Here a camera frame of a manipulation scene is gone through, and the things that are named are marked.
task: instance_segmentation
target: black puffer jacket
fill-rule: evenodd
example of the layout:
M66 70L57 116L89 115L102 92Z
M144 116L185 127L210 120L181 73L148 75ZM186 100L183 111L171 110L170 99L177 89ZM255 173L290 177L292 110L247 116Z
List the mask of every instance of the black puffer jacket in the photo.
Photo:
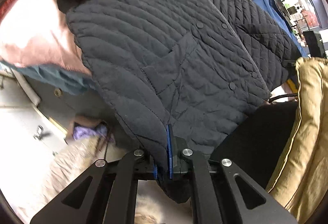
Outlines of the black puffer jacket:
M300 56L249 0L57 0L99 92L167 169L168 123L210 155Z

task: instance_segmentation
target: jacket button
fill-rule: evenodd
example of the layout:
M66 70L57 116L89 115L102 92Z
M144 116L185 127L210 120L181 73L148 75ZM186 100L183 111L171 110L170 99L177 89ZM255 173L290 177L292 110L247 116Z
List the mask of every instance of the jacket button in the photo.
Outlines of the jacket button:
M196 23L196 26L197 26L197 28L199 28L199 29L204 28L204 24L201 23L201 22L197 22L197 23Z
M236 89L236 85L234 83L229 83L229 88L233 91L234 89Z

